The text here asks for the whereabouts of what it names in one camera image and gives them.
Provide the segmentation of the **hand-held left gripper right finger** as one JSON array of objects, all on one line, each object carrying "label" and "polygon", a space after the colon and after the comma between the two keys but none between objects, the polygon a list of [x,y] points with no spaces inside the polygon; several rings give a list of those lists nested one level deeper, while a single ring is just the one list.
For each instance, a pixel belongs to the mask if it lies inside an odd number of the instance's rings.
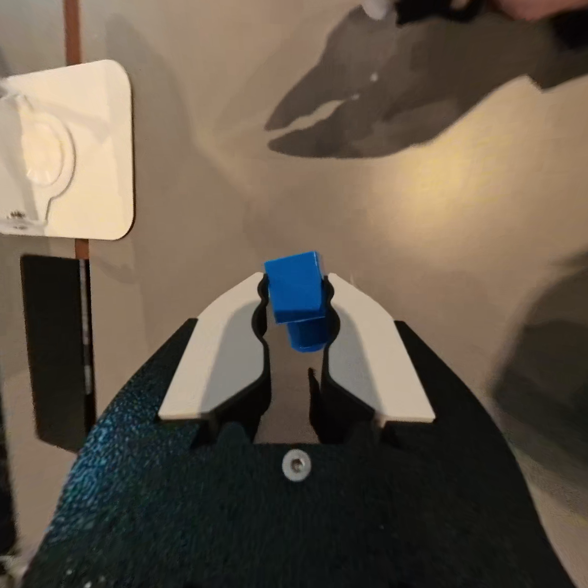
[{"label": "hand-held left gripper right finger", "polygon": [[345,443],[364,424],[385,439],[397,424],[433,424],[436,413],[389,312],[336,273],[325,278],[325,291],[329,338],[319,376],[307,372],[319,443]]}]

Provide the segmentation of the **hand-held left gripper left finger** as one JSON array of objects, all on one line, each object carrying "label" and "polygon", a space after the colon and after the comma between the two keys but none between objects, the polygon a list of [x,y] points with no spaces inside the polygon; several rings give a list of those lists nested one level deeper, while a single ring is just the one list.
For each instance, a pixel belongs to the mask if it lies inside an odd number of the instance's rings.
[{"label": "hand-held left gripper left finger", "polygon": [[256,272],[199,315],[158,410],[161,422],[197,422],[198,442],[235,423],[254,441],[272,397],[268,302],[267,275]]}]

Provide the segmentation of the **blue mega block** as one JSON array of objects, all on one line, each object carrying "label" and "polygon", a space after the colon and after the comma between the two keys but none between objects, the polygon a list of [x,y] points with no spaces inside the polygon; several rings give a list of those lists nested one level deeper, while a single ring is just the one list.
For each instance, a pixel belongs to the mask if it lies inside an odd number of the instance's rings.
[{"label": "blue mega block", "polygon": [[285,326],[290,346],[301,353],[327,344],[326,292],[316,251],[266,261],[268,293],[277,325]]}]

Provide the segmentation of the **person's right hand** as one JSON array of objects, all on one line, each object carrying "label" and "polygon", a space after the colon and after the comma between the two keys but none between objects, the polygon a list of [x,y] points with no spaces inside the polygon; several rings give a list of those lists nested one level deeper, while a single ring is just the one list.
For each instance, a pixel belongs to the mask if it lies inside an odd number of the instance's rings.
[{"label": "person's right hand", "polygon": [[587,8],[587,1],[491,1],[513,19],[539,21]]}]

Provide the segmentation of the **white document stand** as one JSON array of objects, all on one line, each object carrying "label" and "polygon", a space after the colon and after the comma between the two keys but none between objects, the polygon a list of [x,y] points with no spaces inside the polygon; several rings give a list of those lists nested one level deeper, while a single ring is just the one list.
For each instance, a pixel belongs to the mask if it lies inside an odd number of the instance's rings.
[{"label": "white document stand", "polygon": [[1,79],[1,234],[118,240],[134,222],[132,92],[103,60]]}]

